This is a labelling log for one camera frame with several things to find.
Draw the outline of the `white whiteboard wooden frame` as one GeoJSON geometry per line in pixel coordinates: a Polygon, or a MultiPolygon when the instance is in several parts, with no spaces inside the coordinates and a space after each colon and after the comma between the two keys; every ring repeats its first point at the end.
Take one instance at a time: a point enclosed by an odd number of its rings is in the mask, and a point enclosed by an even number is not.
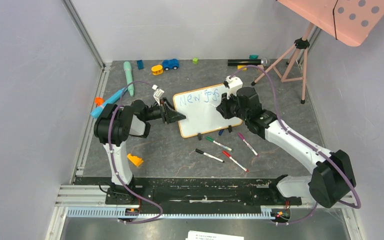
{"type": "Polygon", "coordinates": [[[183,138],[195,137],[213,131],[242,124],[242,120],[233,117],[225,119],[216,110],[221,103],[222,94],[227,92],[223,84],[216,84],[195,90],[177,93],[173,96],[174,108],[186,116],[178,122],[180,135],[183,138]]]}

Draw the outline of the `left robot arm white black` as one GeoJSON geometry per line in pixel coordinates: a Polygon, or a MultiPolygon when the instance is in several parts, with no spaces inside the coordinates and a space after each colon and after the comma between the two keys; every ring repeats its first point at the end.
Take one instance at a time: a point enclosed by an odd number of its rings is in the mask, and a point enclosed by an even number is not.
{"type": "Polygon", "coordinates": [[[123,185],[117,196],[125,204],[131,204],[137,198],[137,190],[130,186],[134,175],[129,166],[127,139],[147,138],[151,129],[150,121],[162,119],[163,123],[171,124],[186,118],[175,110],[166,97],[151,106],[142,100],[135,100],[124,107],[110,103],[103,108],[94,124],[93,133],[107,153],[111,182],[116,186],[123,185]]]}

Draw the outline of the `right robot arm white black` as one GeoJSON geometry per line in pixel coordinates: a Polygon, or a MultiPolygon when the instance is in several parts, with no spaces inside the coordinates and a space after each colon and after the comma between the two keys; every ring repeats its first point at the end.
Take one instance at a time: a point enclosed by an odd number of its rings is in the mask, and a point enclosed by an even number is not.
{"type": "Polygon", "coordinates": [[[279,177],[268,191],[273,203],[282,204],[288,198],[312,198],[324,208],[336,203],[361,208],[349,155],[343,150],[333,152],[318,146],[290,128],[275,113],[262,107],[254,88],[223,93],[216,110],[225,119],[243,120],[251,133],[280,147],[309,171],[309,176],[279,177]]]}

